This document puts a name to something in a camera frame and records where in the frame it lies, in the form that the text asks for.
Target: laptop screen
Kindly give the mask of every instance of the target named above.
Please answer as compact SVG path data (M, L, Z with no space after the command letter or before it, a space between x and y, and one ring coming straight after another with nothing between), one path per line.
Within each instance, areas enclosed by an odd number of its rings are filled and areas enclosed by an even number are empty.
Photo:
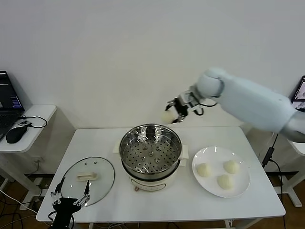
M5 71L0 71L0 110L8 108L22 108L22 105L8 75Z

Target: computer mouse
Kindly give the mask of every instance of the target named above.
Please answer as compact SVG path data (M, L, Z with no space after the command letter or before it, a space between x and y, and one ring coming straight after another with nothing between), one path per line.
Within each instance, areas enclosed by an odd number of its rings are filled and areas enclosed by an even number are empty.
M16 127L11 129L7 134L6 134L6 141L7 143L16 143L18 142L22 136L27 132L28 127L27 126L21 126L21 127Z

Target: white cooker base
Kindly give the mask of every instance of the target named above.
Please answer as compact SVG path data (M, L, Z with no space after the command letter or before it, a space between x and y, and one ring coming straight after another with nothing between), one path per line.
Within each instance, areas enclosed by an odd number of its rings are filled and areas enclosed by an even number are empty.
M176 176L176 172L177 172L177 170L173 174L171 174L169 177L167 177L167 178L165 178L163 180L152 181L152 182L141 181L141 180L133 178L132 176L129 176L129 178L131 180L131 183L134 186L136 186L137 188L139 188L141 190L144 190L144 191L153 192L153 191L162 190L164 188L168 188L171 185L171 183L173 182L174 177Z

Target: white table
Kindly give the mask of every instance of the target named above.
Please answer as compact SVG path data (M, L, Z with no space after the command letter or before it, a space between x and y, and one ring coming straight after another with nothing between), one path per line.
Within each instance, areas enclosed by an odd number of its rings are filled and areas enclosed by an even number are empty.
M66 170L91 156L108 159L116 177L111 191L101 201L74 214L76 222L154 222L243 219L237 228L247 228L262 218L278 217L285 209L239 127L173 128L189 146L186 167L177 170L174 183L157 192L134 191L118 154L112 150L129 129L79 129L58 167L36 219L50 222L53 211L50 192ZM192 174L192 158L206 146L222 146L238 154L249 166L251 184L237 198L220 198L207 192Z
M301 156L305 156L305 143L297 143L288 141L293 149ZM299 197L296 195L294 191L294 186L299 184L301 181L305 179L305 167L303 167L297 174L295 174L292 178L287 180L286 176L282 176L283 181L283 193L288 194L291 202L295 207L301 207L302 202ZM281 193L281 187L275 187L275 190L278 194Z
M40 116L49 121L55 111L56 106L54 105L32 105L26 108L23 115L27 117ZM32 122L33 126L42 126L45 124L43 120L38 118L28 119L28 121ZM14 144L7 143L6 137L4 137L0 141L0 153L24 153L28 151L42 130L43 128L28 128L27 132L22 136L22 139ZM29 191L23 202L30 202L34 196L39 196L40 193L41 196L45 195L46 190L41 190L37 186L41 182L42 178L37 178L32 182L12 162L8 161L3 154L0 154L0 168ZM8 179L5 179L0 188L3 189L7 182Z

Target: glass lid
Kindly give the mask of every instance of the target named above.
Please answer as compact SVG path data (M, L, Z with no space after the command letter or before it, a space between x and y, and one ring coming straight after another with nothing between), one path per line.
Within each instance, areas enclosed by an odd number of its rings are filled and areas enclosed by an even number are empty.
M103 199L114 183L115 172L112 164L102 157L89 157L80 160L63 176L65 180L61 187L61 196L80 199L89 180L90 200L86 206Z

